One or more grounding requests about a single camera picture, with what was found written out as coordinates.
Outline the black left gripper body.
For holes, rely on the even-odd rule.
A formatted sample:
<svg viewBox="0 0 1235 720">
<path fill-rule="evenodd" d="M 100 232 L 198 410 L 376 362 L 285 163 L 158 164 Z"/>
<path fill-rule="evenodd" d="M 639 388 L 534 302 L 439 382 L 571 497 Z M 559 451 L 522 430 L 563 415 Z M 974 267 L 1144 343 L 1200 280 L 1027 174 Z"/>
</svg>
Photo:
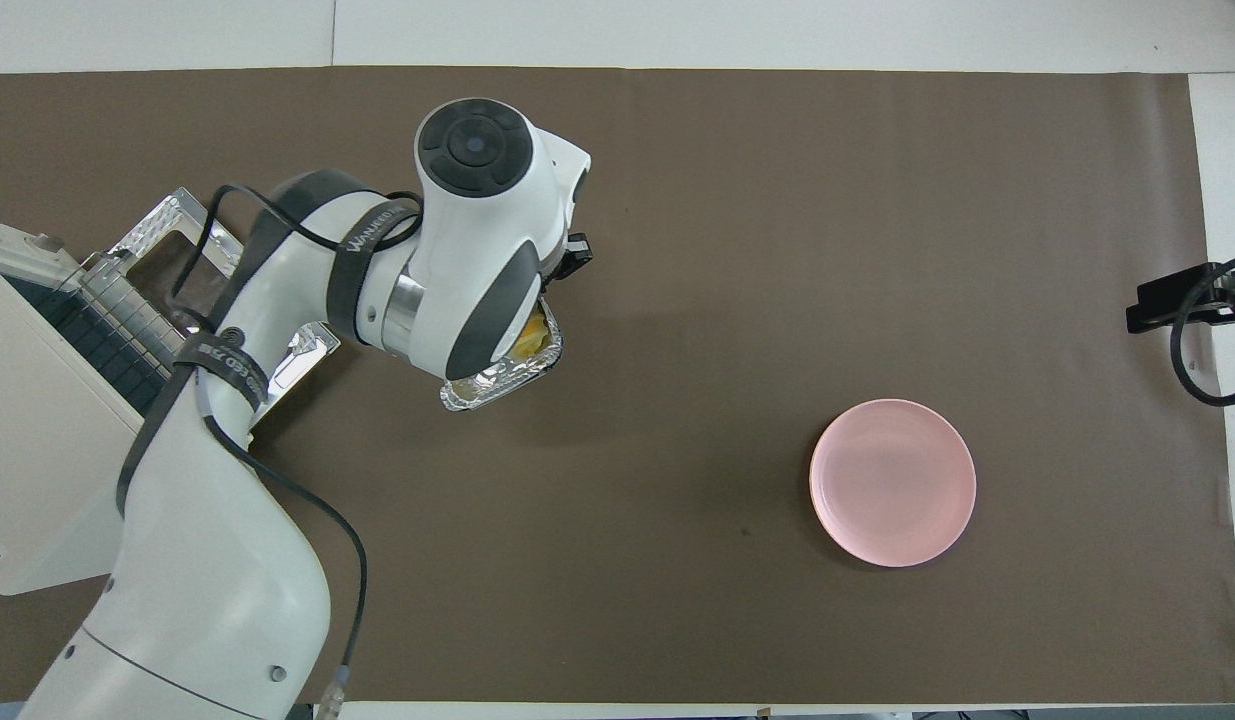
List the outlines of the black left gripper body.
<svg viewBox="0 0 1235 720">
<path fill-rule="evenodd" d="M 585 233 L 568 233 L 562 249 L 562 258 L 552 272 L 553 282 L 562 282 L 593 261 L 593 249 Z"/>
</svg>

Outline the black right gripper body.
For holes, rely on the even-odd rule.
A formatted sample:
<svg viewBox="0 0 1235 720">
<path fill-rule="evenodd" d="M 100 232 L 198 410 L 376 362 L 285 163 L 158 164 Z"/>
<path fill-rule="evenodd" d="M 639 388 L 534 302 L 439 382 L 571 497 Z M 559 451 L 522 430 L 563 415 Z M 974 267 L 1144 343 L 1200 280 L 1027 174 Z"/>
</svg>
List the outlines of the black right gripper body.
<svg viewBox="0 0 1235 720">
<path fill-rule="evenodd" d="M 1183 324 L 1235 324 L 1235 269 L 1220 272 L 1220 263 L 1203 263 L 1189 269 L 1187 291 L 1208 282 L 1187 308 Z"/>
</svg>

